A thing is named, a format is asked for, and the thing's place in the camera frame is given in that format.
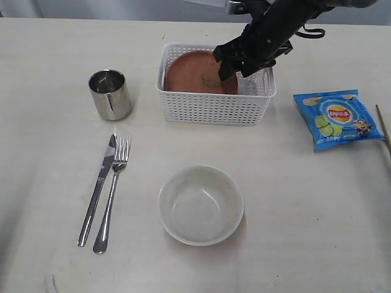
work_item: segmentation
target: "white plastic basket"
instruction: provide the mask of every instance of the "white plastic basket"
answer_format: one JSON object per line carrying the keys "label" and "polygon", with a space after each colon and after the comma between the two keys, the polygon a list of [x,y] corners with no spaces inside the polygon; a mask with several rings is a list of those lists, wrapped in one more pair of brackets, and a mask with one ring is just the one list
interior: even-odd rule
{"label": "white plastic basket", "polygon": [[157,88],[164,118],[171,122],[253,126],[276,94],[272,68],[261,70],[248,78],[239,73],[238,94],[185,93],[165,91],[166,72],[179,56],[196,50],[213,51],[214,46],[168,43],[163,48]]}

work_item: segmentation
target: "blue snack bag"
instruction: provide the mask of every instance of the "blue snack bag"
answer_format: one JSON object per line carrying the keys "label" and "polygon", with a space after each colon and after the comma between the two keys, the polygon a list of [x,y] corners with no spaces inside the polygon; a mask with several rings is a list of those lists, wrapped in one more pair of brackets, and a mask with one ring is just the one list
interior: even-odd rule
{"label": "blue snack bag", "polygon": [[294,95],[316,151],[363,139],[384,139],[358,90]]}

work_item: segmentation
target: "wooden stick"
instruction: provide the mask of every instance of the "wooden stick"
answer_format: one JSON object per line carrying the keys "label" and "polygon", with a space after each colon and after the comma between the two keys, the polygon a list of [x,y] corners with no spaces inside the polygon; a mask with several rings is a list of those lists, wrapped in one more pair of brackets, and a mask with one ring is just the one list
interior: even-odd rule
{"label": "wooden stick", "polygon": [[375,105],[375,107],[376,107],[376,111],[378,113],[381,129],[383,130],[384,138],[386,139],[387,148],[389,149],[389,152],[391,154],[391,140],[389,137],[389,133],[387,132],[387,129],[386,129],[386,124],[384,123],[383,116],[381,115],[379,106]]}

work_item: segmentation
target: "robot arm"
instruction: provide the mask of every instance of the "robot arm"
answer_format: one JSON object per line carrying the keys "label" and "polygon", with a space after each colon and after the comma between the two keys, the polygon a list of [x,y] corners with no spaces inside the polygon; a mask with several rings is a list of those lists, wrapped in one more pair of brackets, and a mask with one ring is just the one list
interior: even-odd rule
{"label": "robot arm", "polygon": [[251,14],[252,22],[232,41],[217,46],[214,58],[221,63],[222,81],[238,71],[248,77],[276,64],[276,58],[292,49],[289,39],[308,20],[334,7],[371,6],[377,0],[227,0],[229,14]]}

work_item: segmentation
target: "fork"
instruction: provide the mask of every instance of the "fork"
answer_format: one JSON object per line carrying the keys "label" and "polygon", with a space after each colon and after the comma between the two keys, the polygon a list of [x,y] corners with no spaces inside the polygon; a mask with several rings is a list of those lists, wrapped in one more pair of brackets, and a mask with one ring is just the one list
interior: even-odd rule
{"label": "fork", "polygon": [[119,137],[117,148],[115,151],[114,161],[112,163],[114,176],[112,177],[110,195],[108,203],[106,205],[106,210],[104,211],[102,223],[100,225],[99,232],[92,249],[93,252],[98,254],[104,253],[108,247],[112,202],[114,200],[115,188],[117,187],[119,174],[122,170],[126,168],[126,165],[128,163],[129,148],[130,143],[128,138]]}

